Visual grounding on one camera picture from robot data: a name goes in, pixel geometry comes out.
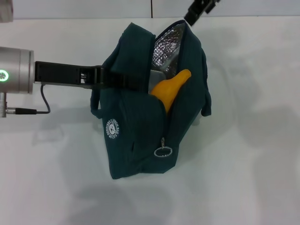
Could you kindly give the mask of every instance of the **dark teal bag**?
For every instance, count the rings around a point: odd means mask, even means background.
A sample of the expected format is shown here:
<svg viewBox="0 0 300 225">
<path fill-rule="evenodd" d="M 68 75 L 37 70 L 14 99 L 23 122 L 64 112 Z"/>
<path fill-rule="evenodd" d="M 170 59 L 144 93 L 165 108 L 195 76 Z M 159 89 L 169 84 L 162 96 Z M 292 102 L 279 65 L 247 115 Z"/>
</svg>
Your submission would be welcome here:
<svg viewBox="0 0 300 225">
<path fill-rule="evenodd" d="M 175 166 L 179 144 L 198 113 L 211 114 L 206 57 L 200 41 L 184 20 L 156 39 L 130 24 L 102 66 L 112 74 L 124 75 L 129 86 L 93 90 L 91 96 L 91 111 L 103 121 L 112 178 L 165 173 Z M 155 79 L 150 72 L 163 71 L 170 79 L 184 69 L 189 69 L 192 77 L 166 114 L 163 103 L 149 94 L 150 80 Z"/>
</svg>

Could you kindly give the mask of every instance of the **green indicator light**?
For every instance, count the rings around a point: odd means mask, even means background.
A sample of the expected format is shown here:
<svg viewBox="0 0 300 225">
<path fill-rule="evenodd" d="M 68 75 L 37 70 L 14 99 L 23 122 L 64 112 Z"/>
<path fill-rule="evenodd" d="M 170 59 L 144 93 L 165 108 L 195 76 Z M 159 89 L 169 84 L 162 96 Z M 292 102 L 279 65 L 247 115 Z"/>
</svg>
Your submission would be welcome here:
<svg viewBox="0 0 300 225">
<path fill-rule="evenodd" d="M 8 80 L 9 74 L 3 69 L 0 69 L 0 82 L 5 82 Z"/>
</svg>

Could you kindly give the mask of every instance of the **zipper pull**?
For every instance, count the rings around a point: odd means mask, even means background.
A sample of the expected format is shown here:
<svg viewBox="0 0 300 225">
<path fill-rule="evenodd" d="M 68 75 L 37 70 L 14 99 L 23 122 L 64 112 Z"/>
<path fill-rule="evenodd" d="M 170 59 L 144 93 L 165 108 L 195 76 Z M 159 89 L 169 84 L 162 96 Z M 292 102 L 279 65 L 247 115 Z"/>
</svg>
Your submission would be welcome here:
<svg viewBox="0 0 300 225">
<path fill-rule="evenodd" d="M 161 148 L 162 149 L 165 148 L 165 138 L 164 137 L 161 139 Z"/>
</svg>

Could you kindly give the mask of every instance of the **white logo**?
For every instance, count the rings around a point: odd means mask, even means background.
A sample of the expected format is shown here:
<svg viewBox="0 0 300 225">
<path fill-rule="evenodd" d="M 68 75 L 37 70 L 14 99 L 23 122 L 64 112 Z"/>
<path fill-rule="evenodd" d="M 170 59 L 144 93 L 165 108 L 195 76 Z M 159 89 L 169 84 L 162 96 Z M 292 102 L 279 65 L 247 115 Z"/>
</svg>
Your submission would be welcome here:
<svg viewBox="0 0 300 225">
<path fill-rule="evenodd" d="M 115 139 L 119 134 L 119 125 L 115 119 L 111 119 L 106 124 L 106 133 L 109 138 Z"/>
</svg>

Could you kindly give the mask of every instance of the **white wall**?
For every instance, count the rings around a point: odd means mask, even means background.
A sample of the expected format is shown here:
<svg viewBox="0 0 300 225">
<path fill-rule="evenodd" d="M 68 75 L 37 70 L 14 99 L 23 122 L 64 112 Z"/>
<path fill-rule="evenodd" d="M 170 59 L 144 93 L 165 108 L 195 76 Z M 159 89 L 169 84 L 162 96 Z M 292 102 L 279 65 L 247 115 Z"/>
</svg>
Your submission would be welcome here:
<svg viewBox="0 0 300 225">
<path fill-rule="evenodd" d="M 193 0 L 152 0 L 154 17 L 182 17 Z M 150 18 L 151 0 L 14 0 L 15 19 Z M 212 16 L 300 15 L 300 0 L 221 0 Z"/>
<path fill-rule="evenodd" d="M 192 2 L 193 0 L 153 0 L 153 16 L 184 16 Z M 210 15 L 300 15 L 300 0 L 221 0 Z"/>
<path fill-rule="evenodd" d="M 15 19 L 145 17 L 150 0 L 14 0 Z"/>
</svg>

